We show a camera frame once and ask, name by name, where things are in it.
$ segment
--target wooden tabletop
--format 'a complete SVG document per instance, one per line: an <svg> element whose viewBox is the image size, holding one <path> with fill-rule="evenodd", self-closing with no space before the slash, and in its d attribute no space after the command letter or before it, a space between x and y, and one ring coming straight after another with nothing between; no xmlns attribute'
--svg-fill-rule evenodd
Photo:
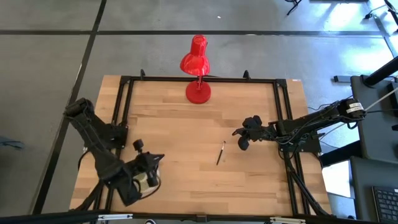
<svg viewBox="0 0 398 224"><path fill-rule="evenodd" d="M120 76L105 76L99 91L95 113L105 123L111 121L119 80ZM231 135L241 127L245 118L255 114L261 117L264 124L277 120L272 85L212 82L209 83L210 100L194 105L185 97L187 84L134 82L128 119L129 135L121 159L130 161L135 158L132 143L136 139L144 141L144 151L165 154L159 166L162 186L154 195L128 207L123 205L115 191L111 210L291 215L285 165L277 155L277 144L250 142L249 149L242 151L237 144L239 136ZM287 84L293 117L306 115L308 111L302 83L287 80ZM226 141L224 153L216 166L223 141ZM309 153L300 155L306 186L323 209L331 212L318 159ZM81 162L70 208L79 206L97 181L93 157L87 154ZM105 188L101 208L104 207L106 194ZM296 195L299 211L302 212L297 187Z"/></svg>

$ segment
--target concrete floor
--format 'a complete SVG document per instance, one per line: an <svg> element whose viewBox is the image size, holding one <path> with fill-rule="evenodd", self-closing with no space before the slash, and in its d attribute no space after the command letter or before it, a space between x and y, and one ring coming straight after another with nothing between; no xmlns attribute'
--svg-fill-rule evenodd
<svg viewBox="0 0 398 224"><path fill-rule="evenodd" d="M0 30L91 30L100 2L3 0ZM280 0L113 0L106 4L99 29L378 31L374 18L363 20L369 6L378 4L303 0L286 17L292 5ZM390 16L381 21L398 47ZM138 75L141 68L148 76L185 75L178 65L191 38L97 36L79 97L95 102L103 75ZM87 42L88 35L0 35L0 136L26 144L21 151L0 147L0 216L28 213ZM332 76L370 74L392 59L381 36L209 35L208 42L212 75L241 77L249 70L253 78L301 79L312 107L352 94L349 85L332 83ZM323 140L340 147L357 139L356 130L340 128ZM45 213L68 209L82 145L70 128ZM335 215L354 215L352 199L330 195L330 202Z"/></svg>

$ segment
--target computer keyboard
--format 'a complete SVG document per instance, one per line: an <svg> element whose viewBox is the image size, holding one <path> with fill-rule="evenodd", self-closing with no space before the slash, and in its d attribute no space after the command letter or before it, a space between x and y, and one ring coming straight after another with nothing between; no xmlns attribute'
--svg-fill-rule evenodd
<svg viewBox="0 0 398 224"><path fill-rule="evenodd" d="M372 187L380 223L398 224L398 187Z"/></svg>

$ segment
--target white label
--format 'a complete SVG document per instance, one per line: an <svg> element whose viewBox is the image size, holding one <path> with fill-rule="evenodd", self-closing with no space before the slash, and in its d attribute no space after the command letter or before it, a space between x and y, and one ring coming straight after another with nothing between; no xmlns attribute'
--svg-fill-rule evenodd
<svg viewBox="0 0 398 224"><path fill-rule="evenodd" d="M347 113L352 113L352 112L357 111L357 110L363 110L363 107L362 106L357 106L357 107L348 109L346 111L347 111Z"/></svg>
<svg viewBox="0 0 398 224"><path fill-rule="evenodd" d="M361 103L352 103L349 105L350 108L357 107L357 106L362 106L362 104Z"/></svg>

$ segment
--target white cable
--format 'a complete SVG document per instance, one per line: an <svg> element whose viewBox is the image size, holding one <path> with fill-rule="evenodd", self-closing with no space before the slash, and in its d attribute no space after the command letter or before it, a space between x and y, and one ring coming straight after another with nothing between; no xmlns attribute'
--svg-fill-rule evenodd
<svg viewBox="0 0 398 224"><path fill-rule="evenodd" d="M387 98L389 95L395 93L398 90L398 87L395 88L394 90L392 90L391 92L387 93L385 96L383 96L382 98L378 99L376 102L372 103L370 106L368 106L365 111L368 111L368 109L372 108L374 105L376 105L378 102L384 100L385 98Z"/></svg>
<svg viewBox="0 0 398 224"><path fill-rule="evenodd" d="M380 101L384 100L384 99L387 98L389 95L395 93L397 90L398 90L398 87L395 88L394 90L392 90L391 92L387 93L387 94L386 94L385 96L383 96L382 98L378 99L376 102L372 103L370 106L368 106L368 107L365 109L365 111L368 111L368 110L369 110L370 108L372 108L374 105L378 104ZM332 130L328 131L326 134L324 134L324 135L319 139L319 141L321 141L321 140L322 140L325 136L327 136L329 133L331 133L332 131L334 131L334 130L340 128L340 127L343 126L343 125L345 125L345 123L343 123L343 124L341 124L341 125L339 125L339 126L333 128Z"/></svg>

